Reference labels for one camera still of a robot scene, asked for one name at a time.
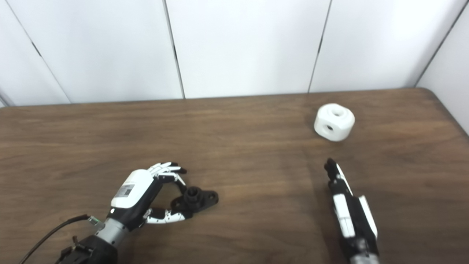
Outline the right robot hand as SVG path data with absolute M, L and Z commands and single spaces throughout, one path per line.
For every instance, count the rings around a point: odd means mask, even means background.
M 335 160 L 328 158 L 324 169 L 339 225 L 342 254 L 349 264 L 378 264 L 377 227 L 366 197 L 353 194 Z

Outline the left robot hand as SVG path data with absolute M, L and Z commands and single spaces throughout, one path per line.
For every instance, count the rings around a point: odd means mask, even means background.
M 111 200 L 107 218 L 121 223 L 130 232 L 147 223 L 166 224 L 192 218 L 191 212 L 151 208 L 164 184 L 174 183 L 184 194 L 187 186 L 180 174 L 186 172 L 186 169 L 174 162 L 157 163 L 149 169 L 136 169 Z

